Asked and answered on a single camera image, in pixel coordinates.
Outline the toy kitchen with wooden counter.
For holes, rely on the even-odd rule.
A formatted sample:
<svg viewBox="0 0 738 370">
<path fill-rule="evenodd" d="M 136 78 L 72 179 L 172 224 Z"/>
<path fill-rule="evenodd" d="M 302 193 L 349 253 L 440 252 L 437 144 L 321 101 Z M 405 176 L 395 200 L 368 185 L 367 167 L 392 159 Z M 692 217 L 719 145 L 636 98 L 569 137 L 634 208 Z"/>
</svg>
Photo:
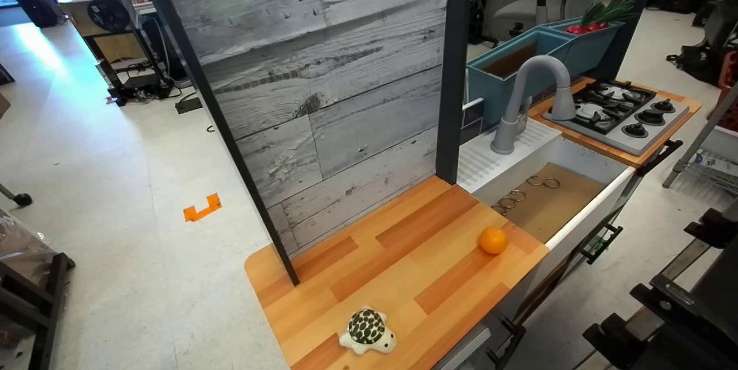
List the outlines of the toy kitchen with wooden counter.
<svg viewBox="0 0 738 370">
<path fill-rule="evenodd" d="M 245 271 L 291 370 L 429 370 L 525 283 L 524 310 L 575 244 L 550 250 L 458 184 L 469 0 L 153 0 L 271 243 Z M 543 120 L 635 171 L 641 156 Z M 478 245 L 488 226 L 509 241 Z M 390 354 L 339 344 L 370 306 Z"/>
</svg>

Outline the grey toy cooktop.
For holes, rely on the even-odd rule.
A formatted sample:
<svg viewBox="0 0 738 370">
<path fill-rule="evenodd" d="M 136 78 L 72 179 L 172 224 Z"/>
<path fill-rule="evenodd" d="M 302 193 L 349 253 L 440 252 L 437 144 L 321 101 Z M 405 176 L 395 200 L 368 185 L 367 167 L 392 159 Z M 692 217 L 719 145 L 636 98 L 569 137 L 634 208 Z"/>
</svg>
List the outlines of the grey toy cooktop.
<svg viewBox="0 0 738 370">
<path fill-rule="evenodd" d="M 574 104 L 579 104 L 579 103 L 584 103 L 584 102 L 605 104 L 605 101 L 603 99 L 599 99 L 598 97 L 596 97 L 593 94 L 593 92 L 591 92 L 587 88 L 588 84 L 594 83 L 594 82 L 612 83 L 612 82 L 620 82 L 620 81 L 596 80 L 596 81 L 585 83 L 582 88 L 574 88 L 573 89 Z M 646 128 L 646 131 L 648 131 L 649 133 L 648 137 L 643 137 L 643 138 L 629 137 L 623 134 L 623 132 L 620 129 L 624 125 L 638 123 L 638 121 L 634 118 L 634 115 L 636 113 L 642 112 L 643 110 L 646 110 L 647 108 L 651 108 L 650 105 L 653 102 L 658 102 L 660 100 L 665 100 L 665 99 L 667 99 L 665 94 L 656 92 L 656 96 L 654 97 L 654 99 L 649 100 L 647 104 L 644 104 L 642 107 L 631 107 L 631 111 L 629 112 L 627 117 L 619 125 L 617 125 L 614 129 L 612 129 L 612 131 L 610 131 L 608 134 L 601 134 L 601 133 L 595 132 L 593 130 L 580 126 L 578 124 L 572 123 L 569 120 L 558 121 L 557 124 L 560 125 L 561 127 L 570 129 L 571 131 L 577 132 L 578 134 L 582 134 L 585 137 L 593 139 L 594 141 L 602 142 L 602 144 L 606 144 L 607 146 L 611 146 L 616 149 L 619 149 L 619 151 L 625 152 L 633 156 L 641 156 L 651 146 L 654 146 L 654 144 L 656 144 L 657 141 L 659 141 L 660 139 L 666 138 L 667 131 L 671 129 L 672 126 L 677 124 L 677 122 L 680 121 L 682 117 L 685 117 L 686 115 L 688 115 L 688 112 L 690 111 L 690 108 L 688 107 L 688 105 L 686 105 L 683 102 L 670 99 L 672 104 L 675 107 L 676 112 L 672 114 L 665 113 L 664 117 L 666 119 L 666 123 L 663 126 L 648 126 L 648 125 L 643 124 L 644 127 Z"/>
</svg>

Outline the black metal frame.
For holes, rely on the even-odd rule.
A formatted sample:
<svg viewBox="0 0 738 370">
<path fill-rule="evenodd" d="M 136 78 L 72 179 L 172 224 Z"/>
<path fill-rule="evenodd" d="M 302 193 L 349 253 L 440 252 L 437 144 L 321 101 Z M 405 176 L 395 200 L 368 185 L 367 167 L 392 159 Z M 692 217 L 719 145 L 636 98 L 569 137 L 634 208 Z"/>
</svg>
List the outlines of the black metal frame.
<svg viewBox="0 0 738 370">
<path fill-rule="evenodd" d="M 738 370 L 738 198 L 686 226 L 693 241 L 630 295 L 630 319 L 583 332 L 593 347 L 573 370 Z"/>
</svg>

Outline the grey toy tap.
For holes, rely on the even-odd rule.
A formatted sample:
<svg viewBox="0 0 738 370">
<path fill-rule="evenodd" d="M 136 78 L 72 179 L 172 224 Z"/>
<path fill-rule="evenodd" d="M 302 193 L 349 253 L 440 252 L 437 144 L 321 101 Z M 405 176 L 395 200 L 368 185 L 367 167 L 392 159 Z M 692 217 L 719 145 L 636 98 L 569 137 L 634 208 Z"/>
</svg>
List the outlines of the grey toy tap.
<svg viewBox="0 0 738 370">
<path fill-rule="evenodd" d="M 528 58 L 517 72 L 510 100 L 496 129 L 495 139 L 491 142 L 491 150 L 496 154 L 507 155 L 514 151 L 514 139 L 518 134 L 519 108 L 524 98 L 525 86 L 528 78 L 537 70 L 550 71 L 555 79 L 556 94 L 552 107 L 552 119 L 555 121 L 572 120 L 577 115 L 570 89 L 570 73 L 564 63 L 549 55 L 536 55 Z"/>
</svg>

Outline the orange floor marker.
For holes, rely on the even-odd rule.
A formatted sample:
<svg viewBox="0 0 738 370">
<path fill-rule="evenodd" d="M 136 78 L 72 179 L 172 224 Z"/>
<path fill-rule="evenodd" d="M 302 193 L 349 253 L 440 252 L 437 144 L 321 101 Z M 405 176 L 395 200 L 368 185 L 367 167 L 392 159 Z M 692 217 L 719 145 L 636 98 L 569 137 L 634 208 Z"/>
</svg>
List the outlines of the orange floor marker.
<svg viewBox="0 0 738 370">
<path fill-rule="evenodd" d="M 202 208 L 201 210 L 198 210 L 194 205 L 186 207 L 183 210 L 184 220 L 192 222 L 199 221 L 221 208 L 222 203 L 220 197 L 217 193 L 214 193 L 206 197 L 206 207 Z"/>
</svg>

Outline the black stove burner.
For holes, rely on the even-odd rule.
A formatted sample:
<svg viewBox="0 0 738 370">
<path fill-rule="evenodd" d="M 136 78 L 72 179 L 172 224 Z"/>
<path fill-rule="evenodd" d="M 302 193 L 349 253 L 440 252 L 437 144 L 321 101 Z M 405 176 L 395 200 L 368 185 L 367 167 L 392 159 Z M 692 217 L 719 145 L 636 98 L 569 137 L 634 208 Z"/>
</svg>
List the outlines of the black stove burner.
<svg viewBox="0 0 738 370">
<path fill-rule="evenodd" d="M 575 117 L 570 122 L 601 134 L 608 134 L 627 117 L 630 111 L 631 107 L 622 103 L 584 102 L 575 104 Z"/>
<path fill-rule="evenodd" d="M 656 96 L 656 92 L 637 87 L 630 81 L 625 83 L 594 82 L 588 84 L 587 88 L 596 97 L 603 99 L 606 104 L 623 104 L 628 107 L 642 107 Z"/>
</svg>

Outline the black bin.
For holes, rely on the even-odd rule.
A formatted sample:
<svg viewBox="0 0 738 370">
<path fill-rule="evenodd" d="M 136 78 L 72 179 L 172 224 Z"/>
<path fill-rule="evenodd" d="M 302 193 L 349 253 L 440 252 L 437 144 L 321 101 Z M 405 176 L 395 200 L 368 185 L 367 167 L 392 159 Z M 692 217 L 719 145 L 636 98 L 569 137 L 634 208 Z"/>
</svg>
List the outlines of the black bin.
<svg viewBox="0 0 738 370">
<path fill-rule="evenodd" d="M 52 5 L 52 0 L 16 0 L 30 21 L 37 28 L 52 28 L 60 23 L 60 16 Z"/>
</svg>

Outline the small blue planter box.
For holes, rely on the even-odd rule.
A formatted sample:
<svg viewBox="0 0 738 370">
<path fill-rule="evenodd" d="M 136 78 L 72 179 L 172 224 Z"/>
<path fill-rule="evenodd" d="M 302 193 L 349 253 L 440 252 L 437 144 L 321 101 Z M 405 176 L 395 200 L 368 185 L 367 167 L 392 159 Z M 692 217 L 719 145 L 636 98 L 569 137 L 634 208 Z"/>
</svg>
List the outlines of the small blue planter box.
<svg viewBox="0 0 738 370">
<path fill-rule="evenodd" d="M 593 32 L 575 35 L 567 32 L 567 28 L 580 24 L 580 17 L 540 24 L 538 29 L 550 35 L 564 38 L 562 56 L 559 60 L 567 66 L 570 76 L 583 75 L 599 65 L 606 51 L 611 45 L 624 23 L 614 21 L 606 28 L 596 29 Z"/>
</svg>

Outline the orange fruit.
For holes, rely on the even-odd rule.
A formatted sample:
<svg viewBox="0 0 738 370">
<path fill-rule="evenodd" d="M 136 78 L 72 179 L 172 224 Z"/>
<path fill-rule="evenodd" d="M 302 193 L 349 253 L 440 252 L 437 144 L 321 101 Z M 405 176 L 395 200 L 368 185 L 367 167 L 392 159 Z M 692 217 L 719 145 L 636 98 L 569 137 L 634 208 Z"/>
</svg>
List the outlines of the orange fruit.
<svg viewBox="0 0 738 370">
<path fill-rule="evenodd" d="M 478 236 L 479 247 L 491 255 L 500 255 L 508 247 L 508 236 L 502 228 L 488 226 Z"/>
</svg>

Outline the row of metal rings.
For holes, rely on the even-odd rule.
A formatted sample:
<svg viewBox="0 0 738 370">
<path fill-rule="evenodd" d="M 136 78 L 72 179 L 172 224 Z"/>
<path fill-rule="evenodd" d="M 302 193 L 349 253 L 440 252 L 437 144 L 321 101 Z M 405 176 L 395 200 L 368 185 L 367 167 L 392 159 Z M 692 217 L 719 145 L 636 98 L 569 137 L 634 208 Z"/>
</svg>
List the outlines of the row of metal rings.
<svg viewBox="0 0 738 370">
<path fill-rule="evenodd" d="M 561 181 L 556 178 L 540 178 L 537 175 L 530 176 L 525 181 L 533 188 L 548 188 L 556 189 L 561 186 Z M 509 210 L 515 208 L 519 203 L 527 200 L 528 194 L 521 188 L 516 188 L 510 191 L 506 196 L 501 197 L 495 204 L 491 205 L 491 208 L 501 215 L 505 216 Z"/>
</svg>

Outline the black low table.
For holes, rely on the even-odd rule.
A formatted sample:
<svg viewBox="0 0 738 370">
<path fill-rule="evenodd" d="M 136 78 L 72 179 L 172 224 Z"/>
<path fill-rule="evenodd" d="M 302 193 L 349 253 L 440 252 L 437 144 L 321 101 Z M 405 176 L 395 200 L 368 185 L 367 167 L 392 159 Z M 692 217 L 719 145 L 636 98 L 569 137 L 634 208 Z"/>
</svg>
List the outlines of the black low table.
<svg viewBox="0 0 738 370">
<path fill-rule="evenodd" d="M 74 260 L 61 252 L 52 257 L 45 286 L 39 286 L 0 260 L 0 316 L 35 335 L 27 370 L 48 370 L 63 306 L 68 272 Z"/>
</svg>

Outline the large blue planter box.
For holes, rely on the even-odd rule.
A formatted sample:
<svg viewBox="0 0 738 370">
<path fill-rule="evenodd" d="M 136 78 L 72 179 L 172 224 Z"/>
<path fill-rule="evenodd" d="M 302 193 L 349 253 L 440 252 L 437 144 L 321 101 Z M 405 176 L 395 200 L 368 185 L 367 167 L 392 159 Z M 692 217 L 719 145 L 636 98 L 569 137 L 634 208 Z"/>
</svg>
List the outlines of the large blue planter box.
<svg viewBox="0 0 738 370">
<path fill-rule="evenodd" d="M 530 29 L 469 61 L 469 99 L 483 99 L 483 130 L 496 126 L 505 114 L 518 70 L 525 61 L 547 55 L 564 62 L 571 45 L 571 37 Z"/>
</svg>

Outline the stand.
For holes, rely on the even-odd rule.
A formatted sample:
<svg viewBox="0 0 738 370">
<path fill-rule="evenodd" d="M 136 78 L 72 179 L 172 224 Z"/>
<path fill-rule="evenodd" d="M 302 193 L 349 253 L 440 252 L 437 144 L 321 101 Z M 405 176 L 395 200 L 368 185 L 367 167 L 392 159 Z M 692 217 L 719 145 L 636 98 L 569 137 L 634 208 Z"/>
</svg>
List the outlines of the stand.
<svg viewBox="0 0 738 370">
<path fill-rule="evenodd" d="M 721 102 L 716 105 L 713 112 L 711 113 L 711 116 L 708 118 L 706 125 L 704 125 L 701 131 L 699 131 L 698 136 L 695 137 L 693 142 L 686 149 L 684 155 L 679 160 L 677 160 L 677 162 L 675 162 L 672 171 L 662 183 L 663 188 L 670 188 L 675 180 L 678 178 L 678 176 L 680 176 L 681 173 L 685 171 L 687 166 L 690 164 L 693 155 L 698 152 L 709 134 L 711 134 L 711 132 L 714 130 L 717 123 L 720 121 L 723 115 L 728 112 L 729 108 L 736 100 L 738 100 L 738 82 L 736 82 L 736 84 L 728 91 L 725 99 L 721 100 Z"/>
</svg>

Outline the black power brick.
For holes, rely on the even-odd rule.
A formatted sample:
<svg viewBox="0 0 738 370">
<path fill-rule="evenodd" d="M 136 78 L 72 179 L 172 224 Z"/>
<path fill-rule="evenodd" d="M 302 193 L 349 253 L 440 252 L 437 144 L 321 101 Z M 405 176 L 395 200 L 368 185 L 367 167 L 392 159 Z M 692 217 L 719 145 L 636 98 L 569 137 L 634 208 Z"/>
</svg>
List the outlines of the black power brick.
<svg viewBox="0 0 738 370">
<path fill-rule="evenodd" d="M 203 107 L 201 104 L 201 99 L 197 92 L 190 93 L 185 96 L 183 96 L 180 100 L 176 102 L 174 105 L 175 110 L 178 114 L 185 114 L 188 112 L 192 112 L 195 110 L 199 110 Z"/>
</svg>

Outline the toy vegetables red and green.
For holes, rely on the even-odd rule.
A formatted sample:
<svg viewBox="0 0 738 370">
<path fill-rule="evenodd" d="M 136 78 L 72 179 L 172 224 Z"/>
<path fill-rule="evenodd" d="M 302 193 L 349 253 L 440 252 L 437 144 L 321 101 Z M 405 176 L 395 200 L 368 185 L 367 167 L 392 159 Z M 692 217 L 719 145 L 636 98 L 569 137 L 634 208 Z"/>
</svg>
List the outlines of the toy vegetables red and green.
<svg viewBox="0 0 738 370">
<path fill-rule="evenodd" d="M 579 24 L 565 29 L 567 33 L 583 35 L 608 28 L 614 22 L 624 22 L 635 17 L 633 0 L 611 0 L 609 4 L 597 2 L 583 14 Z"/>
</svg>

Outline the black bag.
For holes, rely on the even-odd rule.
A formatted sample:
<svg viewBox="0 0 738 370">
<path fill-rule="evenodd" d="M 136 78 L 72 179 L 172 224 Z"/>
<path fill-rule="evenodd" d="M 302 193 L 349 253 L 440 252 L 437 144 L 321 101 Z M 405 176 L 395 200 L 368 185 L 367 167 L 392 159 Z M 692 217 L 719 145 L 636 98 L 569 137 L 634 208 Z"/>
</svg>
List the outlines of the black bag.
<svg viewBox="0 0 738 370">
<path fill-rule="evenodd" d="M 694 45 L 681 47 L 680 53 L 667 55 L 666 61 L 701 82 L 717 85 L 728 53 L 738 51 L 738 0 L 715 0 L 709 14 L 694 19 L 703 24 L 704 37 Z"/>
</svg>

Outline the white toy sink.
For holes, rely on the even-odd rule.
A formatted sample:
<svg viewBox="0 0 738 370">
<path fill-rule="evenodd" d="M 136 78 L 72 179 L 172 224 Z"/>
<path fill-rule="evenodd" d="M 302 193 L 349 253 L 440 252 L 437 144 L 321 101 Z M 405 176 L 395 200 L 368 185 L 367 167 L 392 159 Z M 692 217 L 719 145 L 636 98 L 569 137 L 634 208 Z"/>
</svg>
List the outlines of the white toy sink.
<svg viewBox="0 0 738 370">
<path fill-rule="evenodd" d="M 527 200 L 504 216 L 550 250 L 575 244 L 611 212 L 635 173 L 620 163 L 564 138 L 561 131 L 532 120 L 511 154 L 491 150 L 495 132 L 480 134 L 460 148 L 458 184 L 490 206 L 521 188 Z M 556 178 L 556 189 L 533 188 L 530 176 Z"/>
</svg>

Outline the black cart with printer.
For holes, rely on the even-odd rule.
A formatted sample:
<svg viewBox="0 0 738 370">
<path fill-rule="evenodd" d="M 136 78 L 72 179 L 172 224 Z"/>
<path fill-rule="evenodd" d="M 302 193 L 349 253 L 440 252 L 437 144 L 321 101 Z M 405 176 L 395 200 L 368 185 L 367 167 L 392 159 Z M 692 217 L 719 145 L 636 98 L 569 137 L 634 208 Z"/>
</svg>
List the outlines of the black cart with printer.
<svg viewBox="0 0 738 370">
<path fill-rule="evenodd" d="M 89 2 L 87 14 L 92 22 L 104 32 L 82 37 L 96 60 L 96 68 L 108 85 L 108 93 L 112 102 L 123 107 L 131 99 L 168 99 L 174 82 L 159 66 L 159 58 L 150 49 L 142 31 L 132 23 L 127 9 L 118 0 L 92 0 Z M 153 69 L 152 74 L 128 76 L 122 82 L 118 71 L 113 68 L 100 49 L 97 40 L 103 37 L 132 35 L 142 48 L 146 61 Z"/>
</svg>

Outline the chair caster wheel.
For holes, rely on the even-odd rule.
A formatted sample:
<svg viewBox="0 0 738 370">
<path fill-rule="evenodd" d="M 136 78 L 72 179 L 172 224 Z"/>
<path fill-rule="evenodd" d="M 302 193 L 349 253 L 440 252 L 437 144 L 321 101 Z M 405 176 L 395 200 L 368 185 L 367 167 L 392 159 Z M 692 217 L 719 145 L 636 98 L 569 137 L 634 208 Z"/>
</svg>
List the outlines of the chair caster wheel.
<svg viewBox="0 0 738 370">
<path fill-rule="evenodd" d="M 5 186 L 3 186 L 2 183 L 0 183 L 0 194 L 8 198 L 9 200 L 15 202 L 16 205 L 20 207 L 27 207 L 33 203 L 33 199 L 29 194 L 27 193 L 14 194 L 9 189 L 7 189 Z"/>
</svg>

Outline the white and green turtle toy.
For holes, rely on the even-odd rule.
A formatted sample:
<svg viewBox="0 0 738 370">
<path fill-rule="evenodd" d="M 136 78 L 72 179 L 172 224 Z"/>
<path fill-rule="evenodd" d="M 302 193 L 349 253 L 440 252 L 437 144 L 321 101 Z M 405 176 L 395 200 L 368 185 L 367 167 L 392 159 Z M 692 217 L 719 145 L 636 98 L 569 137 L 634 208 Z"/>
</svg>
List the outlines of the white and green turtle toy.
<svg viewBox="0 0 738 370">
<path fill-rule="evenodd" d="M 387 327 L 387 315 L 370 306 L 363 306 L 351 315 L 345 331 L 339 336 L 340 346 L 362 356 L 370 350 L 390 354 L 398 338 Z"/>
</svg>

